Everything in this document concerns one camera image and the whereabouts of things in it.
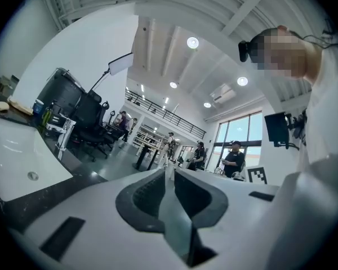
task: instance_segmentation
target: large window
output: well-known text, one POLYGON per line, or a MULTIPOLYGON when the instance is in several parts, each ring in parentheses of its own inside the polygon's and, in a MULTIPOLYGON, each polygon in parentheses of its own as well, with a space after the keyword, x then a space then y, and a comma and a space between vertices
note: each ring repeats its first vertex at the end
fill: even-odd
POLYGON ((263 114, 255 113, 219 125, 212 154, 207 164, 207 170, 213 172, 220 159, 225 158, 232 149, 232 141, 240 141, 241 152, 245 154, 246 166, 259 164, 261 139, 263 132, 263 114))

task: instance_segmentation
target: sink drain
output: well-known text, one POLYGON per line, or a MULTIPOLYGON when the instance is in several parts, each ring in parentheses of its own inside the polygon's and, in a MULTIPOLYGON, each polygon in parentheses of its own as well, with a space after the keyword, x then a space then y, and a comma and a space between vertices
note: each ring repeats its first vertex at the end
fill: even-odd
POLYGON ((28 177, 32 181, 36 181, 37 179, 39 179, 39 175, 35 172, 29 172, 28 177))

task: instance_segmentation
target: wooden table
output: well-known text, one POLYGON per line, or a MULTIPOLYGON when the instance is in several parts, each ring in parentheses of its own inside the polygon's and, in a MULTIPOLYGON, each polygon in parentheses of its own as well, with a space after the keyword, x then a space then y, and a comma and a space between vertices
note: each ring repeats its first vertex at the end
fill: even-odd
POLYGON ((155 157, 157 156, 157 153, 158 153, 158 151, 160 151, 160 149, 157 148, 157 147, 155 147, 154 145, 151 145, 151 144, 147 143, 147 141, 145 141, 143 139, 140 139, 140 138, 137 138, 137 137, 136 137, 136 139, 139 140, 142 144, 144 144, 144 148, 141 151, 141 154, 140 154, 137 162, 134 163, 133 166, 134 166, 135 169, 137 169, 139 171, 142 171, 140 169, 140 165, 141 165, 141 163, 144 160, 145 154, 148 152, 149 148, 151 148, 151 149, 155 150, 155 153, 153 155, 152 160, 150 161, 150 164, 149 164, 148 168, 146 170, 144 170, 144 171, 150 170, 151 167, 152 167, 152 165, 153 165, 153 163, 154 163, 155 157))

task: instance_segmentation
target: white basin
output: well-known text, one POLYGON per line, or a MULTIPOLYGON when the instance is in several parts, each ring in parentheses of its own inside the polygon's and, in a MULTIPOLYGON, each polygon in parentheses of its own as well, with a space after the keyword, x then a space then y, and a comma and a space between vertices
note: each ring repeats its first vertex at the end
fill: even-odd
POLYGON ((3 201, 22 197, 71 177, 35 128, 0 118, 0 198, 3 201), (38 179, 30 179, 29 172, 36 173, 38 179))

